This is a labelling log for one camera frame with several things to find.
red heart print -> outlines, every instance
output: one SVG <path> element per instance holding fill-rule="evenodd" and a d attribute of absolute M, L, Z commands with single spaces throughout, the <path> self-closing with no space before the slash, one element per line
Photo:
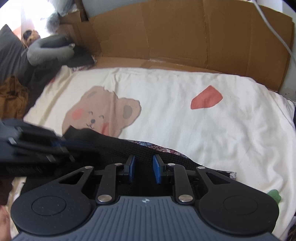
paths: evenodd
<path fill-rule="evenodd" d="M 192 99 L 190 108 L 192 110 L 210 108 L 218 104 L 222 99 L 221 93 L 210 85 Z"/>

dark gray pillow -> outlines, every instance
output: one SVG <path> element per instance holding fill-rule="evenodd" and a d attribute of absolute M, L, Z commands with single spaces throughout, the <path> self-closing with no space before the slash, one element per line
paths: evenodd
<path fill-rule="evenodd" d="M 12 75 L 18 76 L 24 68 L 26 55 L 22 58 L 24 46 L 8 25 L 0 30 L 0 84 Z"/>

cartoon bear face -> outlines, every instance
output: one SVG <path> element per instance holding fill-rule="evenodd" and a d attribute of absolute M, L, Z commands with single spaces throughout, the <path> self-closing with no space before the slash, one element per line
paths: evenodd
<path fill-rule="evenodd" d="M 118 98 L 115 92 L 94 86 L 87 91 L 67 113 L 62 125 L 63 133 L 69 126 L 90 128 L 98 133 L 118 137 L 122 129 L 131 125 L 140 115 L 138 100 Z"/>

bed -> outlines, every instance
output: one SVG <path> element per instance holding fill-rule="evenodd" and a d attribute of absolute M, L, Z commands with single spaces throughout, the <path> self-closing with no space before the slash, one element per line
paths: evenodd
<path fill-rule="evenodd" d="M 203 72 L 63 66 L 24 120 L 150 142 L 277 190 L 281 237 L 296 211 L 294 104 L 251 78 Z"/>

pink cheek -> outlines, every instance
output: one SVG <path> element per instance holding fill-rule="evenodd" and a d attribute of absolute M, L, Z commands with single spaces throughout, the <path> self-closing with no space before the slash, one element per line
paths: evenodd
<path fill-rule="evenodd" d="M 79 109 L 75 110 L 72 113 L 72 119 L 74 121 L 79 120 L 82 117 L 83 113 L 84 113 L 84 109 L 82 109 L 82 108 L 79 108 Z"/>
<path fill-rule="evenodd" d="M 109 136 L 109 123 L 103 124 L 101 133 L 105 136 Z"/>

